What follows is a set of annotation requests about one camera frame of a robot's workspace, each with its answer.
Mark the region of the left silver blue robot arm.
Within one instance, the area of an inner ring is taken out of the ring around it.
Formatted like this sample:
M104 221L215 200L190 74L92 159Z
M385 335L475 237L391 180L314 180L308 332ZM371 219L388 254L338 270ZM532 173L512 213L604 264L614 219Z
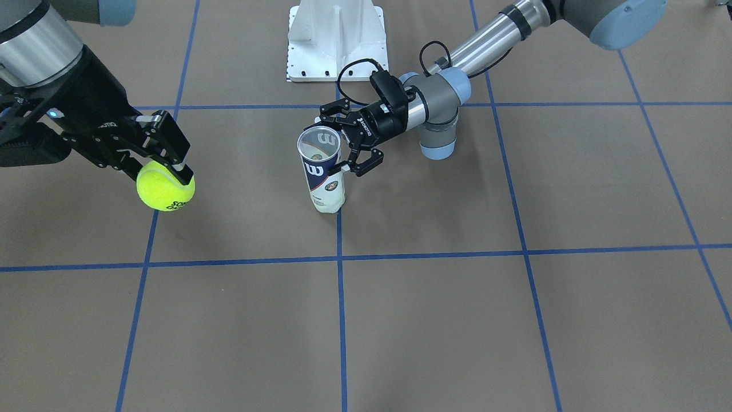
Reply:
M338 172L364 175L383 160L380 144L413 128L421 128L420 146L425 157L441 160L452 154L458 110L471 94L470 80L487 72L505 58L513 47L542 27L559 20L588 37L601 49L620 50L648 34L666 11L666 1L516 1L476 31L455 50L420 73L391 75L376 60L369 83L376 102L353 102L344 96L322 105L318 122L309 127L318 142L350 148L343 161L305 159L308 176L329 177Z

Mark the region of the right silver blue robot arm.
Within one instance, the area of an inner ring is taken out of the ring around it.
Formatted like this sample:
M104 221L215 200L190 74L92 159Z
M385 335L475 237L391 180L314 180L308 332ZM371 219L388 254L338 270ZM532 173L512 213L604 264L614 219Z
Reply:
M2 167L55 164L76 151L136 180L155 161L188 185L190 143L165 110L145 116L70 21L123 26L135 1L2 2Z

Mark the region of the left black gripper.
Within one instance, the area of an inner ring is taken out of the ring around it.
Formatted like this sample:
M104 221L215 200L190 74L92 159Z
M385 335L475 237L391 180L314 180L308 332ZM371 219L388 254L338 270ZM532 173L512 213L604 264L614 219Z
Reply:
M322 105L313 125L342 129L351 149L371 149L368 159L363 162L357 161L359 151L352 151L342 165L343 172L364 176L383 162L383 152L375 147L407 130L409 102L400 102L390 108L377 101L359 110L351 110L351 104L348 97L343 97Z

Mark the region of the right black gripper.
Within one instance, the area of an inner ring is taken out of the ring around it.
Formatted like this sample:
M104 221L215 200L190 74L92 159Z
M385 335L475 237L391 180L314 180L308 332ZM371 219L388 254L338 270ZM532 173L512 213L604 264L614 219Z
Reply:
M191 144L167 110L140 116L125 89L100 59L82 47L65 74L38 87L2 85L2 144L44 123L98 166L137 179L143 165L129 150L163 166L182 185L193 170L186 164Z

